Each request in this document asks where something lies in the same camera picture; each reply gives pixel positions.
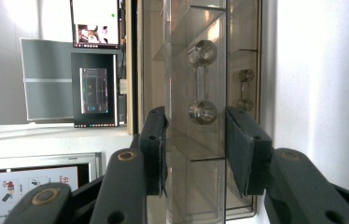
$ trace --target poster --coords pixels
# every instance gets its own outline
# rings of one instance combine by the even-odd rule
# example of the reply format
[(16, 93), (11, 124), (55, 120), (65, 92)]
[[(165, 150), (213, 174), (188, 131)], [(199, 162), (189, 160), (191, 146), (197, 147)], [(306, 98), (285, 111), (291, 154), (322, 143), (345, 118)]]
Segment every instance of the poster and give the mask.
[(78, 188), (77, 167), (0, 173), (0, 223), (27, 192), (47, 183), (65, 183)]

